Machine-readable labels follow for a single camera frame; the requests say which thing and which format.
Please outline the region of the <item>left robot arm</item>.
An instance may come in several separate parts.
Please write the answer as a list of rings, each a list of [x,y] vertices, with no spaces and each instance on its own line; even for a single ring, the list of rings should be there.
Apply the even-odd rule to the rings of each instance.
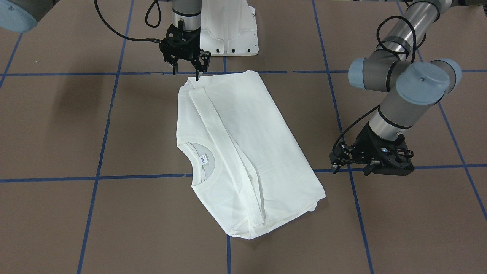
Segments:
[[[337,139],[330,153],[332,172],[348,164],[364,165],[365,175],[406,176],[414,171],[406,132],[428,109],[449,95],[462,78],[451,59],[415,61],[428,28],[452,6],[451,0],[414,0],[385,38],[376,31],[377,47],[368,58],[358,58],[348,70],[355,88],[386,92],[381,104],[368,111],[371,119],[347,145]]]

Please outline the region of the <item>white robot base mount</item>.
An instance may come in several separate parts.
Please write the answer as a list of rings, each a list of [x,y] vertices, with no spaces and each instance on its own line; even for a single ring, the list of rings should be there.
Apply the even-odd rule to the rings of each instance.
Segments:
[[[212,56],[255,56],[259,52],[255,9],[247,0],[203,0],[200,48]]]

